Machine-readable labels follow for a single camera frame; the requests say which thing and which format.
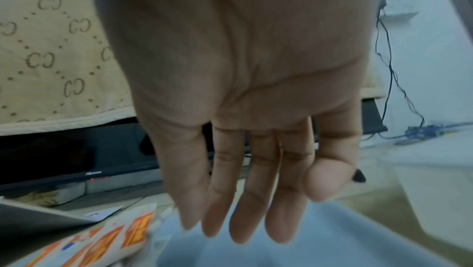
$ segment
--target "white wall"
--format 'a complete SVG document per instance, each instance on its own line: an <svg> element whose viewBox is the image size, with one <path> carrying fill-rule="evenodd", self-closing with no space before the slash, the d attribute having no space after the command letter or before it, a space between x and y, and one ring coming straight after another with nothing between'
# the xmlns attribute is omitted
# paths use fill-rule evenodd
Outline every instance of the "white wall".
<svg viewBox="0 0 473 267"><path fill-rule="evenodd" d="M473 121L473 45L450 0L405 0L420 12L409 22L386 23L393 68L401 86L429 122ZM378 44L388 58L385 34ZM386 89L389 70L373 52L373 64ZM382 113L384 100L378 101ZM420 119L395 87L388 105L386 135L403 134Z"/></svg>

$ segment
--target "finger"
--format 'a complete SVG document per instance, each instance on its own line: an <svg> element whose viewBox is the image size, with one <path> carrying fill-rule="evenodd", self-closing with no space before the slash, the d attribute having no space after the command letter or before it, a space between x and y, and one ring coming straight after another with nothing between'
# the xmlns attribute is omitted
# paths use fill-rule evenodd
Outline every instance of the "finger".
<svg viewBox="0 0 473 267"><path fill-rule="evenodd" d="M182 127L138 114L156 151L166 191L185 230L204 216L208 195L208 159L201 127Z"/></svg>
<svg viewBox="0 0 473 267"><path fill-rule="evenodd" d="M360 149L359 98L316 116L319 150L306 172L304 190L312 201L323 201L350 183Z"/></svg>
<svg viewBox="0 0 473 267"><path fill-rule="evenodd" d="M307 205L302 183L315 154L310 118L278 131L278 137L282 146L281 167L265 225L274 241L285 243L296 233Z"/></svg>
<svg viewBox="0 0 473 267"><path fill-rule="evenodd" d="M202 220L203 233L208 237L218 234L232 205L245 154L243 131L213 127L212 136L215 156L209 205Z"/></svg>
<svg viewBox="0 0 473 267"><path fill-rule="evenodd" d="M268 210L280 161L279 142L273 130L249 133L251 161L243 194L230 220L236 243L248 241Z"/></svg>

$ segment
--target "brand logo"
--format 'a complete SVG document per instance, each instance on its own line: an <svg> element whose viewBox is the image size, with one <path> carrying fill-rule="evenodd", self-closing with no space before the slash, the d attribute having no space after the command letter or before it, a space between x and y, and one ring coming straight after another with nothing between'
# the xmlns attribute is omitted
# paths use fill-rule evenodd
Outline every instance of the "brand logo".
<svg viewBox="0 0 473 267"><path fill-rule="evenodd" d="M85 173L85 175L90 176L90 175L99 174L99 173L102 173L102 171L90 171L90 172Z"/></svg>

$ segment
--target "patterned cover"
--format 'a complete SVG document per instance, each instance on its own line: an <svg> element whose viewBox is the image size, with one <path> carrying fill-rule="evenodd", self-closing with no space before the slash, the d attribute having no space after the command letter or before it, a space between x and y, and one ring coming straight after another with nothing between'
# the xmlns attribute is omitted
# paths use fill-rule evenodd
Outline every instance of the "patterned cover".
<svg viewBox="0 0 473 267"><path fill-rule="evenodd" d="M0 0L0 135L135 116L92 0ZM369 73L362 95L384 95Z"/></svg>

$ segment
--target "hand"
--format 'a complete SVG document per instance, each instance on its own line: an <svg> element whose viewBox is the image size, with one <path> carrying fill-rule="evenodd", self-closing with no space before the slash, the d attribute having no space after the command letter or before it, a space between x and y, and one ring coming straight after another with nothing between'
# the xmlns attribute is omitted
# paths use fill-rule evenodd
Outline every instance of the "hand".
<svg viewBox="0 0 473 267"><path fill-rule="evenodd" d="M237 243L264 216L270 237L289 241L308 199L326 200L350 182L377 0L95 1L185 229L202 220L207 236L219 232L245 131L252 157L230 221Z"/></svg>

